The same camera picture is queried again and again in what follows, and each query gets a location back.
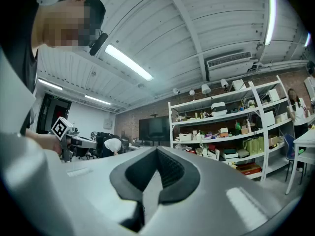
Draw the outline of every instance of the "television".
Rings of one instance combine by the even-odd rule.
[[[139,120],[141,141],[169,141],[169,116]]]

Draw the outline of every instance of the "black pants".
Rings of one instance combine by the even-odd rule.
[[[114,155],[114,153],[104,145],[103,150],[102,150],[102,158],[112,156],[112,155]]]
[[[298,125],[298,126],[294,126],[294,133],[295,133],[295,139],[299,138],[300,136],[304,135],[307,131],[308,131],[308,125],[307,123],[302,124],[302,125]],[[302,162],[297,162],[297,167],[298,168],[302,168],[304,166],[304,163]]]

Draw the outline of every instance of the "hair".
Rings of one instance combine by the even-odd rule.
[[[299,106],[299,108],[300,108],[300,107],[301,107],[301,102],[300,102],[300,98],[299,98],[299,96],[297,95],[296,91],[295,91],[294,89],[290,88],[287,93],[290,94],[290,92],[294,92],[294,93],[295,93],[295,95],[296,95],[295,100],[297,101],[298,106]],[[291,103],[291,105],[292,105],[293,110],[296,111],[296,107],[295,107],[295,102],[294,102],[294,100],[290,99],[290,97],[289,97],[289,100],[290,100],[290,103]]]
[[[101,2],[101,0],[85,0],[84,6],[87,6],[91,10],[94,11],[95,23],[100,28],[102,23],[103,23],[105,12],[106,12],[105,6]]]

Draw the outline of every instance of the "ceiling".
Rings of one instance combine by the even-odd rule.
[[[37,0],[52,4],[57,0]],[[199,88],[207,80],[204,60],[251,52],[261,63],[307,59],[307,31],[286,0],[277,0],[271,44],[263,41],[268,0],[101,0],[106,8],[102,30],[108,34],[95,55],[40,48],[38,76],[63,87],[59,96],[119,113]],[[147,82],[105,53],[120,49],[154,79]],[[85,94],[112,103],[104,105]]]

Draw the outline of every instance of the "blue chair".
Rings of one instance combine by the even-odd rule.
[[[286,182],[291,162],[292,162],[291,173],[293,171],[293,162],[294,162],[295,151],[294,151],[294,137],[291,136],[290,134],[285,134],[283,138],[284,138],[284,141],[285,141],[284,147],[286,149],[285,157],[289,161],[289,164],[288,164],[288,167],[287,167],[287,172],[286,172],[286,177],[285,177],[285,182]],[[304,167],[303,167],[303,172],[302,172],[302,175],[301,175],[300,184],[302,183],[303,173],[304,173]]]

